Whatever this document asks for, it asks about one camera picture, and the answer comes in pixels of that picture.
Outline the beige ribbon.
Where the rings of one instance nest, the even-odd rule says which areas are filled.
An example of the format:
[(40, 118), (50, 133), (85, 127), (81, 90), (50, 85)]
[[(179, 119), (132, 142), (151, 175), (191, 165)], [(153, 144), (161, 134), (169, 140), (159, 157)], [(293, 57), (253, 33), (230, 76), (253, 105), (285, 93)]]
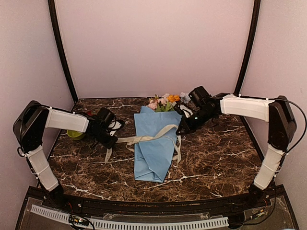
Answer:
[(166, 125), (164, 128), (162, 128), (154, 137), (151, 136), (134, 136), (134, 137), (128, 137), (128, 138), (119, 138), (116, 143), (126, 143), (126, 149), (128, 149), (131, 152), (135, 152), (135, 150), (131, 149), (130, 146), (137, 144), (139, 142), (144, 141), (151, 141), (156, 140), (159, 138), (167, 138), (173, 142), (173, 146), (175, 148), (175, 151), (177, 152), (177, 155), (172, 157), (173, 161), (177, 161), (179, 163), (182, 159), (181, 157), (181, 136), (177, 136), (178, 145), (177, 142), (175, 142), (171, 137), (168, 137), (166, 134), (171, 131), (172, 129), (177, 130), (178, 126), (171, 124)]

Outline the light blue fake flower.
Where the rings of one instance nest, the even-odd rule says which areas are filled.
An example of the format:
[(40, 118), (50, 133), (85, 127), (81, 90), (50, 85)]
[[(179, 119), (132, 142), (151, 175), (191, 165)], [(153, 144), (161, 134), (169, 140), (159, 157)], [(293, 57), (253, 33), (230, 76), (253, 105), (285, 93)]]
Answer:
[(191, 101), (191, 98), (189, 97), (187, 93), (181, 92), (179, 96), (180, 96), (180, 101), (182, 103), (187, 104), (188, 102)]

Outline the orange fake flower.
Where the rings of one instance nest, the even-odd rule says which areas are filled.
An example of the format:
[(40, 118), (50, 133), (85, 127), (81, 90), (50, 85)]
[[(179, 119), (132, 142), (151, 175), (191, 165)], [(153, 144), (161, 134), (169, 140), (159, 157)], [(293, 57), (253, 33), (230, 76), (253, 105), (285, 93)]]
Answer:
[(177, 102), (180, 101), (180, 96), (177, 94), (170, 94), (167, 97), (167, 104), (166, 104), (166, 110), (167, 111), (174, 111), (174, 107), (177, 104)]

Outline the pink fake flower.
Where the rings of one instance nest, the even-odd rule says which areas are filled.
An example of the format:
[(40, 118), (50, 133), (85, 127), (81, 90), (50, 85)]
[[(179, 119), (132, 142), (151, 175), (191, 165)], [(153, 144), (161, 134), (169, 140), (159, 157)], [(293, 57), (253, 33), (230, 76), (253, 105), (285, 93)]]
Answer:
[(148, 108), (153, 111), (161, 111), (161, 109), (165, 108), (168, 100), (165, 97), (159, 97), (157, 94), (149, 99), (149, 103), (147, 105)]

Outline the blue wrapping paper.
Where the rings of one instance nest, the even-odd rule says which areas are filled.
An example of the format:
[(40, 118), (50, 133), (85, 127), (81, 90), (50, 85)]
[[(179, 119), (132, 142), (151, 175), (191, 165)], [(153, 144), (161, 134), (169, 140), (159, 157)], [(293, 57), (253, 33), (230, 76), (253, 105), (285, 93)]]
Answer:
[(181, 121), (177, 112), (154, 112), (143, 106), (134, 114), (136, 135), (155, 137), (167, 125), (174, 128), (153, 140), (134, 144), (134, 178), (140, 181), (162, 183), (171, 165), (175, 144), (176, 129)]

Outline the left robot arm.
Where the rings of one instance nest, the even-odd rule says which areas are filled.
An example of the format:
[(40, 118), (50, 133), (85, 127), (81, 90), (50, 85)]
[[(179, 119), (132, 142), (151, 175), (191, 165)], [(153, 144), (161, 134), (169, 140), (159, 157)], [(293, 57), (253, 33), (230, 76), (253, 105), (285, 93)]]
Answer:
[(118, 138), (115, 132), (124, 127), (125, 122), (102, 107), (98, 113), (71, 112), (38, 101), (30, 101), (15, 120), (12, 131), (19, 144), (18, 154), (25, 157), (33, 175), (49, 194), (49, 201), (57, 209), (63, 209), (68, 199), (57, 189), (61, 188), (44, 152), (45, 136), (58, 136), (63, 130), (75, 131), (93, 138), (108, 150), (114, 147)]

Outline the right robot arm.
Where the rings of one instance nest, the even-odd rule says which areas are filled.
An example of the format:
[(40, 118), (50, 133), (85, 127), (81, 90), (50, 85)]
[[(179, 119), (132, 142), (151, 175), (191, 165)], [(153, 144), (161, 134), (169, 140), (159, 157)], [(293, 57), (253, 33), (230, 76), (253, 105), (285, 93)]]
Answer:
[(175, 105), (175, 111), (182, 118), (178, 135), (185, 135), (200, 129), (206, 122), (220, 115), (236, 115), (265, 123), (267, 126), (267, 148), (253, 185), (257, 189), (245, 196), (245, 204), (255, 208), (263, 201), (263, 193), (280, 172), (283, 161), (295, 147), (291, 142), (297, 130), (292, 107), (296, 104), (285, 96), (261, 98), (233, 93), (210, 95), (203, 86), (188, 94), (193, 106), (184, 102)]

